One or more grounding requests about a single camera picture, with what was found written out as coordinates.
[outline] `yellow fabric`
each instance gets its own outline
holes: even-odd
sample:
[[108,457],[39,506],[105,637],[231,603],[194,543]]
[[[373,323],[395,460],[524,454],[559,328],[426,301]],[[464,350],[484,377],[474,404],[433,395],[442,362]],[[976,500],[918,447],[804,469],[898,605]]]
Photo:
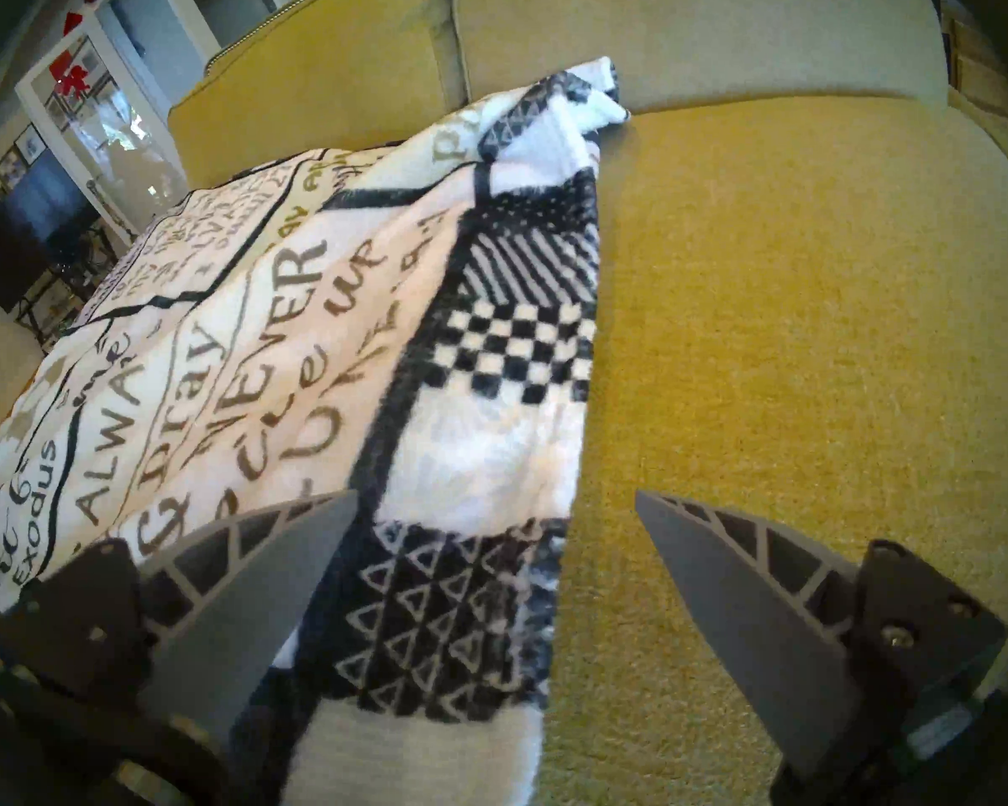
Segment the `yellow fabric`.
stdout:
[[946,103],[930,0],[456,0],[469,94],[609,55],[634,112],[799,94]]
[[212,186],[312,147],[409,138],[462,106],[449,16],[449,0],[293,8],[217,60],[171,109],[187,180]]
[[537,802],[765,803],[778,756],[635,489],[891,537],[1008,622],[1008,162],[955,110],[786,98],[636,117],[599,199]]

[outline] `television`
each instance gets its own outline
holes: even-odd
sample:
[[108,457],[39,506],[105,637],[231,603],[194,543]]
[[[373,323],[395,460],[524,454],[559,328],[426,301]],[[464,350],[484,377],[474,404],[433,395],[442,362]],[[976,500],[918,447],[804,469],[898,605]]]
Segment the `television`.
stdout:
[[98,212],[46,149],[0,207],[0,307],[11,311],[51,265],[76,259]]

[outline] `yellow sofa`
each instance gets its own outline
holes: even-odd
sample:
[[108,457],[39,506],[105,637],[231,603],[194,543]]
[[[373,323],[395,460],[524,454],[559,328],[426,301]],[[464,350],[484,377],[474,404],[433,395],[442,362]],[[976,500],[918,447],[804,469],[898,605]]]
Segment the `yellow sofa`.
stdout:
[[764,802],[776,751],[683,610],[636,488],[851,559],[891,537],[1008,622],[1008,161],[948,106],[929,1],[302,0],[169,126],[193,183],[217,184],[410,136],[602,53],[642,114],[603,143],[537,798]]

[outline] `bolt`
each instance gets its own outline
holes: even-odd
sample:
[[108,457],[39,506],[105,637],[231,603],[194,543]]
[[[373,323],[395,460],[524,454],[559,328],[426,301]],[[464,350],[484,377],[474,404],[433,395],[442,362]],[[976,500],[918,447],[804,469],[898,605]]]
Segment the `bolt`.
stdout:
[[907,650],[915,646],[914,637],[910,630],[898,624],[886,624],[882,627],[884,642],[897,650]]
[[898,543],[887,541],[886,539],[875,541],[873,550],[876,556],[883,557],[886,560],[894,560],[896,558],[901,558],[904,555],[904,549],[902,546]]
[[954,597],[950,599],[948,608],[957,618],[974,618],[978,615],[978,607],[975,607],[973,602],[970,602],[963,597]]

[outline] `black and white blanket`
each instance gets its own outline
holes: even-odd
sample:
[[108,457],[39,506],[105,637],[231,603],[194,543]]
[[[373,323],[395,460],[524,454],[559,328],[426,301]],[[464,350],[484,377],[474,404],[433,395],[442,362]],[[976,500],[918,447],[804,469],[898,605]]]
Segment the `black and white blanket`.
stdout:
[[0,428],[0,613],[103,537],[141,560],[217,517],[354,488],[354,526],[235,729],[248,791],[523,803],[615,97],[594,61],[157,220]]

